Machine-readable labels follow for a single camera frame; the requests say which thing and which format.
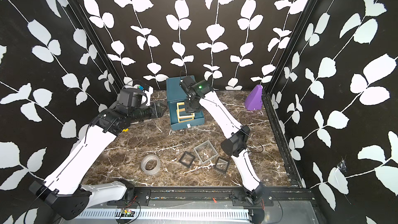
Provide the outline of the large grey brooch box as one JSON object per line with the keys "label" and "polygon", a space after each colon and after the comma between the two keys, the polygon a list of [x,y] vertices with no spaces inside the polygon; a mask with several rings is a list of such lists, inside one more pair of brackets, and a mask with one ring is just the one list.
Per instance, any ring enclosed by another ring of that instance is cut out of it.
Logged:
{"label": "large grey brooch box", "polygon": [[201,165],[205,165],[206,163],[211,162],[212,159],[219,156],[218,152],[209,140],[194,147],[193,150],[197,155]]}

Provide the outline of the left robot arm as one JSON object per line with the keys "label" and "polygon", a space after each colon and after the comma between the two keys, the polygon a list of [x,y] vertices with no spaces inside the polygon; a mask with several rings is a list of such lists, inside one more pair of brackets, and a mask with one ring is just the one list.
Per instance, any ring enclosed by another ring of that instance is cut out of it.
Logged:
{"label": "left robot arm", "polygon": [[30,191],[65,220],[101,203],[130,204],[135,198],[134,186],[125,179],[100,185],[82,185],[81,181],[103,150],[131,123],[161,118],[166,110],[161,102],[143,108],[114,103],[89,123],[83,140],[62,164],[43,183],[33,182]]}

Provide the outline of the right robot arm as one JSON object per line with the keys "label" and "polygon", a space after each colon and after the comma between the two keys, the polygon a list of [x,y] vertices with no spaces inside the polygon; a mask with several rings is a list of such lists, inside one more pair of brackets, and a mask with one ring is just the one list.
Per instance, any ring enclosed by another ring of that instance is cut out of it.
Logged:
{"label": "right robot arm", "polygon": [[260,203],[265,189],[249,158],[247,149],[249,126],[242,125],[230,114],[208,81],[196,82],[192,77],[185,76],[180,79],[179,85],[187,95],[185,104],[189,111],[206,109],[223,131],[226,139],[221,142],[221,148],[233,159],[239,171],[246,201],[251,205]]}

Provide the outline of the yellow brooch box frame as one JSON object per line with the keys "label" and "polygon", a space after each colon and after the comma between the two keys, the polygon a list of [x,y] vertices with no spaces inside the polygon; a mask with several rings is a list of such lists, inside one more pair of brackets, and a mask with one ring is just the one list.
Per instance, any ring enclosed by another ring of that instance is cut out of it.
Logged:
{"label": "yellow brooch box frame", "polygon": [[189,117],[184,113],[185,112],[184,102],[178,102],[176,105],[177,105],[176,113],[177,113],[178,122],[184,122],[184,120]]}

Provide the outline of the teal top drawer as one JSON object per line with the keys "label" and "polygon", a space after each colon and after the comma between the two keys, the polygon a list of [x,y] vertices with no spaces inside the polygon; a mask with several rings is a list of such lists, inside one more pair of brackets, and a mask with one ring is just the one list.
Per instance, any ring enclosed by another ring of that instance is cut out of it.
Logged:
{"label": "teal top drawer", "polygon": [[184,101],[169,101],[168,103],[170,112],[171,129],[173,131],[191,128],[205,123],[204,114],[202,111],[199,113],[188,113],[188,107]]}

